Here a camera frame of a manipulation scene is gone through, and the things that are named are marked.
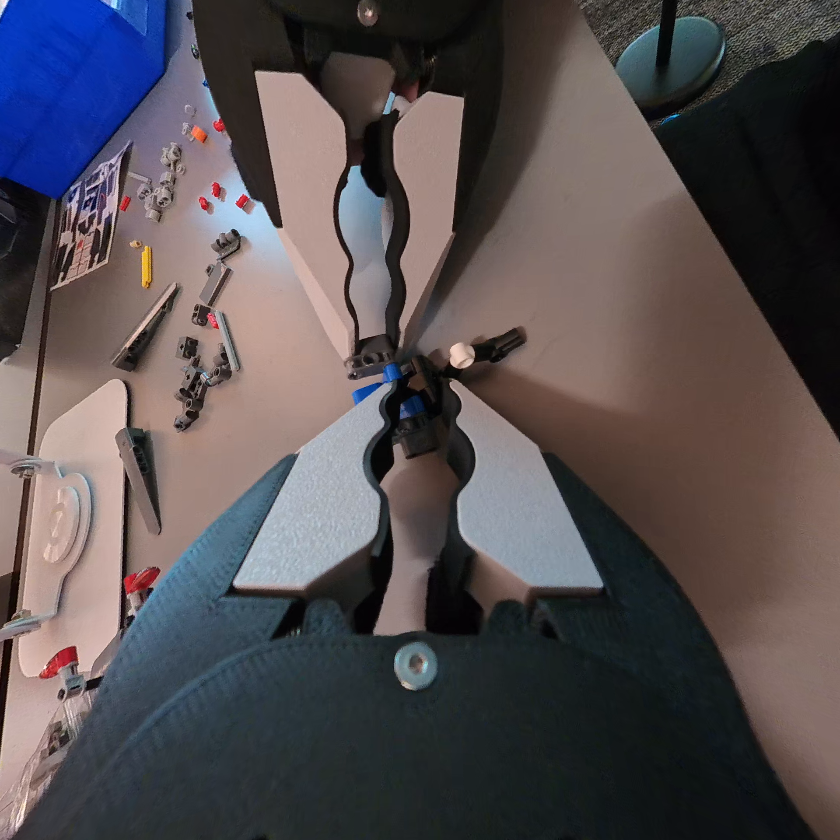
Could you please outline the lego sticker sheet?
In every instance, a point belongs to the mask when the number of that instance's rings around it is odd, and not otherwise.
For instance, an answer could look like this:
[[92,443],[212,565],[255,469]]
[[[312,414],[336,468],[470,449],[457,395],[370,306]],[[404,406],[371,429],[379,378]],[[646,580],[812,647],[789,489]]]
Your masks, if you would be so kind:
[[127,142],[111,159],[82,176],[67,193],[60,208],[58,239],[50,270],[55,291],[85,277],[109,262],[123,195],[123,157]]

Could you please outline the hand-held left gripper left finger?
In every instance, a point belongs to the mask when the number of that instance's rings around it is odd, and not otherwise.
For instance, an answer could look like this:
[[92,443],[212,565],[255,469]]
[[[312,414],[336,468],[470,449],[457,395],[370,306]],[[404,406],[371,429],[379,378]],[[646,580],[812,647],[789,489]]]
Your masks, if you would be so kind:
[[378,385],[292,457],[233,579],[237,594],[336,602],[373,632],[392,574],[392,429],[402,384]]

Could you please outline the short grey lego beam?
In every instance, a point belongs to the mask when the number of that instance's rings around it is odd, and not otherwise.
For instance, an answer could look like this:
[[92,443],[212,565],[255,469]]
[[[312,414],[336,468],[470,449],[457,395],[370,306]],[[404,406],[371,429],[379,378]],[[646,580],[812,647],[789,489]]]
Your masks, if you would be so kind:
[[206,307],[212,308],[222,293],[231,269],[223,261],[218,260],[206,268],[206,283],[199,295],[199,301]]

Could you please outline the large lego vehicle model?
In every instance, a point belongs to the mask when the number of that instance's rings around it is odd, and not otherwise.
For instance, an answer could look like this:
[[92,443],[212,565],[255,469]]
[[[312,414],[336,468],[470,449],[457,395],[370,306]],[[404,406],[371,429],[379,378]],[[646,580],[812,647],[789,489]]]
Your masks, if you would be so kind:
[[59,706],[36,753],[38,760],[47,762],[49,766],[57,765],[59,759],[65,756],[69,746],[77,739],[91,711],[92,702],[106,670],[138,612],[149,600],[160,574],[160,568],[150,566],[124,578],[126,617],[121,629],[103,649],[89,671],[81,667],[76,646],[62,648],[41,670],[38,676],[40,679],[58,678],[60,687],[57,695]]

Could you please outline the person's dark clothing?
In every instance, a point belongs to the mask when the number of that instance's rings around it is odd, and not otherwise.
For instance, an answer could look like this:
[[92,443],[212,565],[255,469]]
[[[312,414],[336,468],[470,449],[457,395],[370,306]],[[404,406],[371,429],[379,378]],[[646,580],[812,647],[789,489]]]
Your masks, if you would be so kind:
[[838,434],[839,36],[654,134]]

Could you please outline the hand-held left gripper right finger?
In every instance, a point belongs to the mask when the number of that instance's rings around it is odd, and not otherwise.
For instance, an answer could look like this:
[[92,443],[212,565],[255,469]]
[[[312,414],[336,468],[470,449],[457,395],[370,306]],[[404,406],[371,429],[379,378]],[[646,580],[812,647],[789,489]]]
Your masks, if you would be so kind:
[[530,437],[456,381],[442,390],[457,487],[429,572],[426,629],[472,634],[504,602],[589,597],[604,582],[549,461]]

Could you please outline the blue storage bin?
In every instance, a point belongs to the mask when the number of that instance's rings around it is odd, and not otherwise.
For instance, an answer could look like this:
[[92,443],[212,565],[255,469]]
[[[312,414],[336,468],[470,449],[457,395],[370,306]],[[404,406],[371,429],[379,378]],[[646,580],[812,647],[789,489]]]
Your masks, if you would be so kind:
[[166,1],[2,2],[2,178],[62,197],[163,76],[166,15]]

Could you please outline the clear plastic bag of parts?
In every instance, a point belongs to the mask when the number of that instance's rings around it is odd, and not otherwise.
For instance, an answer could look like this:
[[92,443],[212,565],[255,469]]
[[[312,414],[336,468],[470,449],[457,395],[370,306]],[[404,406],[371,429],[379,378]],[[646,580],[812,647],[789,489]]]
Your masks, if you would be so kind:
[[35,751],[1,800],[1,838],[13,838],[25,818],[48,789],[70,747],[78,740],[88,718],[96,692],[85,690],[65,697],[48,722]]

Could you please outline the dark grey tapered lego panel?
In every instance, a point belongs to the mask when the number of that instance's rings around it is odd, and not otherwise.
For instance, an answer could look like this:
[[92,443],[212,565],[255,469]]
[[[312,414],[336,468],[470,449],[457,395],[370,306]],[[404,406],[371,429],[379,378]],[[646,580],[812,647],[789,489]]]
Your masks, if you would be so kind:
[[136,369],[166,315],[172,311],[180,289],[181,285],[177,282],[171,283],[164,289],[161,296],[114,354],[110,362],[112,367],[126,372]]
[[151,437],[140,427],[125,427],[115,435],[133,500],[148,532],[161,534],[161,514]]

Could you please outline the blue and black lego subassembly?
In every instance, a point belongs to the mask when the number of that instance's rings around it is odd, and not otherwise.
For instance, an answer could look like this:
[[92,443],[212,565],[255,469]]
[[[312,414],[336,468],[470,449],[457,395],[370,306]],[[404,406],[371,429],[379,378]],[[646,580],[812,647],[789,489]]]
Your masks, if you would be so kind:
[[461,379],[467,370],[479,364],[504,361],[528,340],[523,327],[516,327],[495,337],[473,343],[458,342],[448,351],[444,363],[416,353],[396,362],[388,353],[374,353],[381,366],[381,378],[353,390],[354,404],[392,382],[401,382],[406,399],[400,405],[398,421],[392,430],[392,442],[400,445],[406,459],[434,452],[439,447],[435,423],[443,414],[443,388]]

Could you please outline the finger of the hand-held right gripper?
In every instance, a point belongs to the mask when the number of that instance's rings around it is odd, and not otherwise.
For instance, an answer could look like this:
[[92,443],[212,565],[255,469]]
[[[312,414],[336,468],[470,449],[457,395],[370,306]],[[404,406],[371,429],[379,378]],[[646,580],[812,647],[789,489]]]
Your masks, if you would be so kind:
[[430,91],[393,94],[381,130],[385,180],[382,239],[391,290],[385,334],[397,350],[416,340],[455,237],[455,199],[465,101]]
[[255,83],[280,209],[278,235],[344,361],[358,332],[348,303],[353,259],[339,222],[349,171],[344,121],[301,74],[256,70]]

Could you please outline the cluster of light grey lego connectors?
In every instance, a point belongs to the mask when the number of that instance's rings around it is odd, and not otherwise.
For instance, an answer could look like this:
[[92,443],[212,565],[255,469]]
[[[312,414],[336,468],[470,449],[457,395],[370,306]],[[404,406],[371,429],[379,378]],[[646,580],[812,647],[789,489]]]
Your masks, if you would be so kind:
[[179,143],[170,142],[162,148],[161,167],[162,172],[156,181],[140,173],[127,171],[127,177],[136,186],[136,196],[143,205],[144,217],[156,224],[173,204],[179,179],[186,173],[183,148]]

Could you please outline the small dark grey lego connector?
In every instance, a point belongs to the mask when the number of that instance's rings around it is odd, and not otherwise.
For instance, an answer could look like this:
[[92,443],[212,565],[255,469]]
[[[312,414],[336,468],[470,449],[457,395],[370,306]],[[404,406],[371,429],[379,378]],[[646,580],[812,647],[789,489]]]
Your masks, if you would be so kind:
[[386,333],[381,333],[357,342],[343,365],[347,378],[357,382],[370,376],[381,375],[388,365],[395,363],[394,342]]

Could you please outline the cluster of dark grey lego pieces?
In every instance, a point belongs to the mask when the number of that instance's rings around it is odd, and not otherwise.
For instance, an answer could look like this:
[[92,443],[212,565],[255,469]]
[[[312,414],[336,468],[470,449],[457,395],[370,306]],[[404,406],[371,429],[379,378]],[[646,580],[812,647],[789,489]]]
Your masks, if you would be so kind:
[[[197,327],[207,326],[207,314],[215,308],[197,303],[193,309],[192,324]],[[175,357],[183,362],[182,381],[175,390],[174,397],[181,409],[176,415],[173,428],[183,433],[199,419],[206,403],[207,392],[220,384],[228,382],[235,373],[227,362],[221,334],[215,356],[209,365],[203,365],[199,352],[199,340],[191,336],[182,336],[176,346]]]

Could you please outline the black round-base floor stand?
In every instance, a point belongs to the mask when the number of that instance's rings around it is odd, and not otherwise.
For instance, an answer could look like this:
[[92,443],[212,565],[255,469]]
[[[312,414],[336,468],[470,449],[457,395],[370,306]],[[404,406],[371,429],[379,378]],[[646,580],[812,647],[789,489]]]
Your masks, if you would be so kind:
[[666,118],[697,100],[717,78],[727,50],[722,27],[704,16],[678,16],[661,3],[659,22],[635,38],[615,71],[643,116]]

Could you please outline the white book stand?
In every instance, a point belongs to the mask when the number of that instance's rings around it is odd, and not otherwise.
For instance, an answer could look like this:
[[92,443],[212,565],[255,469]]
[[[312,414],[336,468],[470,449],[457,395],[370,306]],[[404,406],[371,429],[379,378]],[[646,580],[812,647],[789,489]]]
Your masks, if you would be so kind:
[[37,678],[62,648],[91,671],[121,627],[125,474],[116,434],[127,426],[126,384],[107,382],[45,432],[38,454],[2,448],[6,471],[32,472],[17,637],[21,672]]

